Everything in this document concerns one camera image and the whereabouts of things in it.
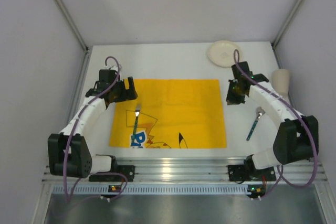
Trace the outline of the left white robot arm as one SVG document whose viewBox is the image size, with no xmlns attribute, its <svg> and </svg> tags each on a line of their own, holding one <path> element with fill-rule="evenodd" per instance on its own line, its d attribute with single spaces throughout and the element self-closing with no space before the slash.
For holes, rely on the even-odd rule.
<svg viewBox="0 0 336 224">
<path fill-rule="evenodd" d="M 122 80 L 116 70 L 99 70 L 99 79 L 86 92 L 79 111 L 65 128 L 48 138 L 50 173 L 86 178 L 90 174 L 113 171 L 115 158 L 94 154 L 86 137 L 111 103 L 135 100 L 137 97 L 132 77 Z"/>
</svg>

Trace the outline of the yellow Pikachu cloth placemat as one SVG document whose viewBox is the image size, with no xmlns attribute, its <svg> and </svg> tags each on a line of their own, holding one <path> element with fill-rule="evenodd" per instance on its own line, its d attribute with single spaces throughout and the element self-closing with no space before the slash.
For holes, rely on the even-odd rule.
<svg viewBox="0 0 336 224">
<path fill-rule="evenodd" d="M 226 148 L 220 82 L 137 79 L 138 98 L 115 105 L 109 145 L 121 148 Z M 132 142 L 135 108 L 141 104 Z"/>
</svg>

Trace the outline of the fork with green handle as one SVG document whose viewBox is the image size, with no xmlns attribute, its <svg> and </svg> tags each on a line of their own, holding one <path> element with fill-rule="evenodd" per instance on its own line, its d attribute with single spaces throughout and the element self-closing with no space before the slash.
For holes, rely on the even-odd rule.
<svg viewBox="0 0 336 224">
<path fill-rule="evenodd" d="M 134 120 L 133 132 L 132 132 L 132 136 L 131 136 L 132 142 L 134 142 L 134 140 L 135 140 L 135 135 L 136 135 L 136 132 L 137 132 L 140 110 L 141 110 L 141 104 L 137 104 L 136 108 L 135 108 L 135 120 Z"/>
</svg>

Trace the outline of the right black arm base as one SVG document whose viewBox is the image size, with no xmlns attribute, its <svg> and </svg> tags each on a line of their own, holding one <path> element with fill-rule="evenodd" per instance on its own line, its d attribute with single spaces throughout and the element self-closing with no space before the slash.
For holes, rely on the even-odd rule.
<svg viewBox="0 0 336 224">
<path fill-rule="evenodd" d="M 276 181 L 274 168 L 256 169 L 251 155 L 244 160 L 243 164 L 228 165 L 227 168 L 230 182 L 242 184 L 250 181 Z"/>
</svg>

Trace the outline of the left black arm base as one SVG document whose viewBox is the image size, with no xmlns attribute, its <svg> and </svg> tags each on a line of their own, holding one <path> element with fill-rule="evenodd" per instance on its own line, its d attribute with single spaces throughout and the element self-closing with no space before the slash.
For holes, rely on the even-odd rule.
<svg viewBox="0 0 336 224">
<path fill-rule="evenodd" d="M 96 173 L 89 176 L 90 182 L 133 182 L 134 165 L 118 165 L 116 171 Z"/>
</svg>

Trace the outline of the cream round plate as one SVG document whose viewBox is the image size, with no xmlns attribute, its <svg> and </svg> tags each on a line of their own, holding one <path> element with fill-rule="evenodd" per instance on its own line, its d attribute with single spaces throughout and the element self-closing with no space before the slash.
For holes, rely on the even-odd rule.
<svg viewBox="0 0 336 224">
<path fill-rule="evenodd" d="M 241 48 L 234 42 L 228 40 L 219 40 L 212 43 L 207 51 L 206 55 L 208 59 L 217 66 L 223 68 L 229 68 L 235 64 L 234 51 L 239 52 L 238 61 L 242 61 L 243 52 Z"/>
</svg>

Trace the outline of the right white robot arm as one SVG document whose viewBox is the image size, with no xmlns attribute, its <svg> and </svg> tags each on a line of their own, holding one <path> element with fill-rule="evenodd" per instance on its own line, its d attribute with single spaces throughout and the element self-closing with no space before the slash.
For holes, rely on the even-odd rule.
<svg viewBox="0 0 336 224">
<path fill-rule="evenodd" d="M 245 166 L 262 170 L 313 158 L 318 154 L 318 120 L 305 116 L 284 100 L 263 74 L 253 74 L 247 62 L 232 65 L 234 78 L 229 81 L 226 102 L 228 105 L 254 100 L 278 129 L 272 147 L 249 155 Z"/>
</svg>

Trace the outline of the spoon with green handle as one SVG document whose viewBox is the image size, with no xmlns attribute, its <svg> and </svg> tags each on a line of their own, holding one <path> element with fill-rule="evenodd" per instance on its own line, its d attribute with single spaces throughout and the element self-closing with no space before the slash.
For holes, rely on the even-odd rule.
<svg viewBox="0 0 336 224">
<path fill-rule="evenodd" d="M 254 132 L 256 126 L 257 126 L 257 123 L 258 123 L 259 119 L 260 119 L 264 114 L 265 114 L 265 111 L 264 111 L 260 106 L 256 108 L 256 117 L 255 117 L 255 120 L 254 120 L 254 122 L 253 122 L 253 124 L 252 124 L 252 127 L 251 127 L 251 129 L 250 129 L 250 131 L 249 131 L 249 133 L 248 133 L 248 135 L 247 135 L 247 137 L 246 137 L 246 141 L 249 141 L 249 140 L 250 140 L 250 138 L 251 138 L 251 136 L 252 136 L 252 134 L 253 134 L 253 132 Z"/>
</svg>

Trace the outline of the beige paper cup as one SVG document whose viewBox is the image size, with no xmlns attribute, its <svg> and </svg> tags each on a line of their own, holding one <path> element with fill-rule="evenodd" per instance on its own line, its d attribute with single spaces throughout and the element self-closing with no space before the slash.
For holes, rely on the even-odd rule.
<svg viewBox="0 0 336 224">
<path fill-rule="evenodd" d="M 290 72 L 287 69 L 278 69 L 272 73 L 271 84 L 273 89 L 283 97 L 288 96 Z"/>
</svg>

